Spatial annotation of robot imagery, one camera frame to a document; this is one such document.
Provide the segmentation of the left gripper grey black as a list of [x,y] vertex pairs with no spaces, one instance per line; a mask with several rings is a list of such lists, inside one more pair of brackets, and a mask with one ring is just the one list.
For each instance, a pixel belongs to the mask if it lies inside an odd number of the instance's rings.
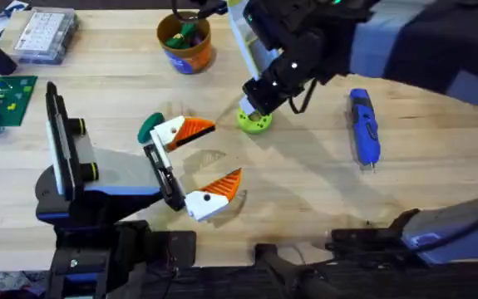
[[[177,116],[150,131],[165,152],[215,130],[212,120]],[[164,201],[196,222],[223,211],[236,195],[242,169],[185,195],[154,141],[136,155],[93,146],[87,135],[48,139],[51,165],[36,183],[36,217],[55,228],[99,228]]]

